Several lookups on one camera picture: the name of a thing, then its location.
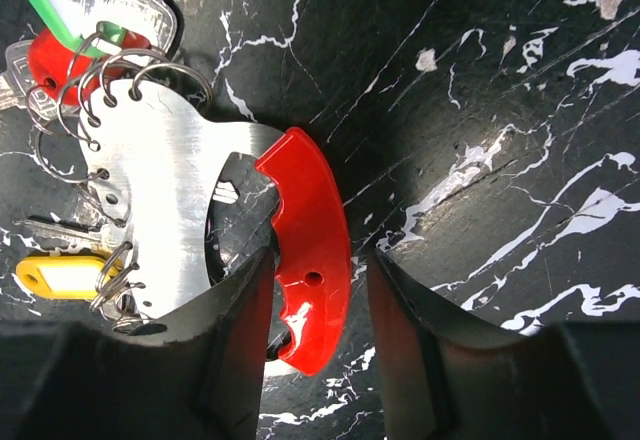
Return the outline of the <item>red key tag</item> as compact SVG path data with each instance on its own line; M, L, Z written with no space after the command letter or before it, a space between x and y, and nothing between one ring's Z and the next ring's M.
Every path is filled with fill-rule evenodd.
M149 49L151 44L142 35L127 32L123 46ZM67 70L73 56L74 52L60 44L48 28L44 28L29 47L28 65L34 80L37 85L44 85L45 93L54 100L57 100L60 90L67 83ZM72 78L84 74L90 67L92 60L90 57L80 55L72 70ZM109 79L120 78L124 73L124 67L110 67L107 69L106 76ZM83 87L83 100L88 99L99 85L99 79L96 75L88 82L88 85ZM79 106L77 89L77 86L69 88L62 101L64 105Z

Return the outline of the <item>yellow key tag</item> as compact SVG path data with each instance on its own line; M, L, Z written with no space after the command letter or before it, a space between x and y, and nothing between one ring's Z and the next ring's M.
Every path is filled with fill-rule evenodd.
M22 259L15 274L27 290L40 298L91 301L97 295L96 279L105 263L95 255L35 255Z

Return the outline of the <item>metal key holder red handle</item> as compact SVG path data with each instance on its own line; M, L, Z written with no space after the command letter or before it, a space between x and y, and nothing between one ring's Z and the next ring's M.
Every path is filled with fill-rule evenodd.
M350 240L331 168L302 129L285 131L246 121L212 121L175 89L156 81L159 71L189 74L188 66L153 48L120 47L93 59L67 83L54 103L77 86L79 136L87 186L104 214L122 230L124 255L137 267L138 300L158 318L211 287L205 227L210 204L222 200L228 158L251 158L275 185L279 203L271 224L279 246L275 277L284 295L280 313L290 338L281 361L306 375L334 355L350 301ZM110 67L124 67L107 78ZM96 76L99 87L83 100Z

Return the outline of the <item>silver key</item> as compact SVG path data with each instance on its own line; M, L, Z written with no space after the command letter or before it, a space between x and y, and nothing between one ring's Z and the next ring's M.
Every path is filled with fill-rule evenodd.
M82 37L101 33L103 37L92 45L107 54L120 49L113 39L117 29L144 37L162 53L168 52L174 42L177 17L165 0L80 0L80 5Z

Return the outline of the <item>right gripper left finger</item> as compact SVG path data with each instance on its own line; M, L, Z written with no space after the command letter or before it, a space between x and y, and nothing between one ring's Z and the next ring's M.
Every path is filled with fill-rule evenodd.
M78 322L1 325L5 439L252 439L274 254L128 336Z

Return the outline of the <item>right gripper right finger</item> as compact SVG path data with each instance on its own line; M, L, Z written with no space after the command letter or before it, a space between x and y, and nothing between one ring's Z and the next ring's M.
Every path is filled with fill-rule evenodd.
M390 439L635 439L639 326L564 322L526 336L480 319L368 254Z

